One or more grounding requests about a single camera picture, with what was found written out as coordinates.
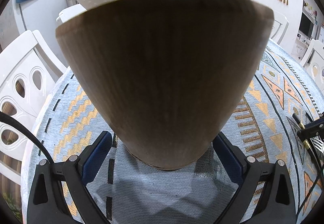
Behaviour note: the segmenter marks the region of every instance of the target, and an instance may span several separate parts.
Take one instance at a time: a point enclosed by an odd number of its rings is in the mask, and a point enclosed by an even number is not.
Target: television
[[[310,38],[312,36],[314,24],[308,19],[308,17],[302,13],[302,19],[300,21],[299,30],[304,33],[304,35]]]

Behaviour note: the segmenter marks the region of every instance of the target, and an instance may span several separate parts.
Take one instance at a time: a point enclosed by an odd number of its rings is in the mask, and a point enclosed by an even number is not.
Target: blue gripper pad
[[[240,187],[243,183],[243,166],[219,134],[213,141],[213,148],[231,181]]]
[[[103,161],[105,160],[111,148],[111,145],[111,134],[107,131],[103,131],[95,140],[95,142],[91,146],[87,146],[87,149],[85,149],[84,152],[80,154],[80,162],[82,161],[81,157],[83,153],[86,156],[85,160],[82,162],[83,167],[81,177],[81,180],[85,186],[95,179]]]

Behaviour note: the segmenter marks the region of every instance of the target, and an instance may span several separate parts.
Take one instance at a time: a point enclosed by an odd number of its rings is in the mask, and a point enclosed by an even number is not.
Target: chair backrest
[[[314,39],[311,41],[310,45],[312,45],[312,48],[310,49],[310,56],[308,57],[309,64],[306,63],[305,69],[323,93],[324,92],[324,49],[323,49],[324,45],[319,40],[314,40]]]
[[[315,45],[315,39],[312,39],[310,41],[310,44],[306,50],[306,53],[304,55],[304,57],[302,58],[301,62],[300,62],[300,65],[303,67],[303,68],[306,68],[307,66],[307,62],[309,61],[310,57],[312,56],[312,53],[314,51],[314,45]]]
[[[27,30],[0,54],[0,110],[32,130],[47,95],[55,83],[37,56],[35,49],[54,73],[61,76],[66,68],[49,49],[38,30]],[[0,151],[22,161],[27,138],[0,122]],[[0,161],[0,173],[20,184],[20,174]]]
[[[85,12],[86,9],[81,4],[76,4],[70,6],[66,9],[63,9],[60,13],[58,18],[56,19],[56,23],[59,25],[63,24],[64,22],[70,20],[71,18]]]
[[[274,13],[274,22],[273,22],[270,38],[274,40],[277,44],[280,44],[288,29],[289,22],[283,14],[277,11],[273,11],[273,13]]]

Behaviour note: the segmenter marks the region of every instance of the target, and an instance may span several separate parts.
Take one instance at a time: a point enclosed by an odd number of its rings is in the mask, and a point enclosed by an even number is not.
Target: screw
[[[76,161],[77,159],[78,159],[78,156],[77,156],[77,155],[72,155],[72,156],[69,157],[69,160],[70,160],[71,162],[74,162],[74,161]]]
[[[255,158],[253,156],[248,156],[247,157],[247,160],[250,162],[250,163],[254,163],[255,162]]]
[[[47,163],[47,160],[46,159],[42,159],[40,162],[39,162],[39,165],[40,166],[43,166]]]
[[[279,164],[280,166],[284,166],[284,165],[285,165],[285,162],[282,161],[282,160],[278,160],[278,164]]]

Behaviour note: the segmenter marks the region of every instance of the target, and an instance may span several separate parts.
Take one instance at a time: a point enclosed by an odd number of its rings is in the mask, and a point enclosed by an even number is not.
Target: tablecloth
[[[38,116],[35,134],[55,162],[80,154],[103,130],[114,136],[113,147],[95,180],[87,185],[103,214],[114,224],[213,223],[237,189],[212,146],[196,162],[175,171],[161,171],[136,160],[92,105],[70,69],[57,83],[46,106]],[[322,111],[324,97],[316,84],[294,59],[269,40],[254,78],[222,129],[245,155],[264,162],[285,161],[296,210],[317,171],[296,134],[299,127],[292,114],[307,124],[310,121],[306,112],[318,119]],[[36,146],[28,148],[22,169],[24,219],[36,164],[45,158]],[[263,183],[259,183],[242,221],[251,217],[262,187]],[[82,222],[65,183],[63,190],[72,216]],[[297,223],[305,218],[321,192],[319,182]]]

